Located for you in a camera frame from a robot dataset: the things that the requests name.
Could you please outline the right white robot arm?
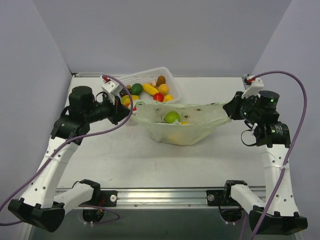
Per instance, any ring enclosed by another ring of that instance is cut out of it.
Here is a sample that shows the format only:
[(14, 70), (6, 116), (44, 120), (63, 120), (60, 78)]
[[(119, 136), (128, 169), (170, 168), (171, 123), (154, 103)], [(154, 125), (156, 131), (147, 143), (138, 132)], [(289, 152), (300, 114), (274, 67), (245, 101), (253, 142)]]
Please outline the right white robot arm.
[(286, 124), (279, 121), (276, 110), (279, 94), (261, 90), (245, 96), (242, 91), (223, 106), (232, 120), (244, 120), (252, 132), (263, 163), (265, 201), (262, 201), (243, 180), (227, 180), (222, 200), (237, 202), (248, 214), (252, 235), (292, 235), (308, 227), (296, 205), (289, 166), (293, 142)]

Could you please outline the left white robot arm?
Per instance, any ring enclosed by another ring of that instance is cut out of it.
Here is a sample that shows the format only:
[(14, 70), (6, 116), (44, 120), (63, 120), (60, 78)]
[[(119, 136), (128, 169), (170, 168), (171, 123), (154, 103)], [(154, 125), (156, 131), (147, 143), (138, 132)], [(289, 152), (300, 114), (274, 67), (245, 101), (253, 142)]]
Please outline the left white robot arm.
[(24, 223), (48, 232), (56, 231), (65, 215), (83, 203), (97, 207), (102, 201), (101, 185), (92, 180), (78, 181), (70, 190), (56, 195), (58, 183), (67, 164), (81, 145), (91, 136), (90, 125), (104, 119), (117, 128), (124, 125), (133, 113), (118, 96), (111, 101), (106, 92), (98, 102), (88, 86), (72, 89), (60, 118), (54, 123), (47, 152), (41, 165), (23, 186), (25, 192), (12, 199), (8, 210)]

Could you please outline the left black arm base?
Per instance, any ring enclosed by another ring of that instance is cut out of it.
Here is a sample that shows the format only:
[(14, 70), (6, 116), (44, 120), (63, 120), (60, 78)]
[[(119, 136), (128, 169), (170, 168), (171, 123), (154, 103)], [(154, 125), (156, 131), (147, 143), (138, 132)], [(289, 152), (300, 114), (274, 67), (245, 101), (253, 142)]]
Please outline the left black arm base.
[(117, 190), (102, 190), (101, 185), (95, 181), (83, 179), (76, 181), (72, 188), (79, 186), (80, 184), (88, 185), (93, 188), (93, 194), (90, 200), (81, 203), (81, 205), (97, 206), (97, 207), (116, 207), (118, 199)]

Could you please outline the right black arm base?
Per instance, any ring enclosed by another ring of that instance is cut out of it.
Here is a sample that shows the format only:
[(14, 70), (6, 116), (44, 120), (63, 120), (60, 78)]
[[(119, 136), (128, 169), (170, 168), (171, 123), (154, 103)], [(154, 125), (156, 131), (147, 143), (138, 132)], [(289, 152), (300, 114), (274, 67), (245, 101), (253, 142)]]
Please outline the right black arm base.
[(247, 186), (248, 184), (243, 180), (227, 180), (222, 189), (207, 190), (207, 205), (210, 207), (239, 207), (240, 204), (231, 198), (231, 188), (234, 185)]

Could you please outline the yellow starfruit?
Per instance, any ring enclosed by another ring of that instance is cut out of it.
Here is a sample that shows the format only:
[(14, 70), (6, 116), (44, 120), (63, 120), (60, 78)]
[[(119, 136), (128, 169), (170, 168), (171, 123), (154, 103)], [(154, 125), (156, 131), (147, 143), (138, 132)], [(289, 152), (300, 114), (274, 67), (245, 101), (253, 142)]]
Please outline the yellow starfruit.
[(159, 93), (159, 90), (155, 87), (153, 87), (151, 84), (149, 83), (145, 83), (142, 85), (143, 90), (148, 93), (150, 96), (154, 96), (155, 94)]

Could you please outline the light green plastic bag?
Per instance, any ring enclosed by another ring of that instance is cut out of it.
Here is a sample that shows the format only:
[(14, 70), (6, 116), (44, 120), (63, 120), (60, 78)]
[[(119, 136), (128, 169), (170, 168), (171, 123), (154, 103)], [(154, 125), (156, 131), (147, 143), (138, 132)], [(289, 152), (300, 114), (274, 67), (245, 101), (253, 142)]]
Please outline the light green plastic bag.
[[(206, 138), (219, 126), (231, 122), (223, 105), (223, 103), (173, 104), (154, 100), (135, 100), (135, 113), (131, 119), (145, 128), (148, 135), (157, 142), (171, 144), (168, 141), (170, 134), (183, 133), (184, 141), (180, 146), (189, 146)], [(171, 111), (180, 115), (180, 122), (166, 123), (165, 116)]]

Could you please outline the light green apple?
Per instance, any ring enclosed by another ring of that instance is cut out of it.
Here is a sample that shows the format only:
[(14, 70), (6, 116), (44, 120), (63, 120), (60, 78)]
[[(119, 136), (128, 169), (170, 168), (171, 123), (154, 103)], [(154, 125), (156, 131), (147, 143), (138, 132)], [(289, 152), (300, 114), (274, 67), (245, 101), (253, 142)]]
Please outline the light green apple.
[(165, 115), (164, 120), (167, 124), (172, 124), (176, 121), (180, 122), (181, 116), (176, 111), (170, 111)]

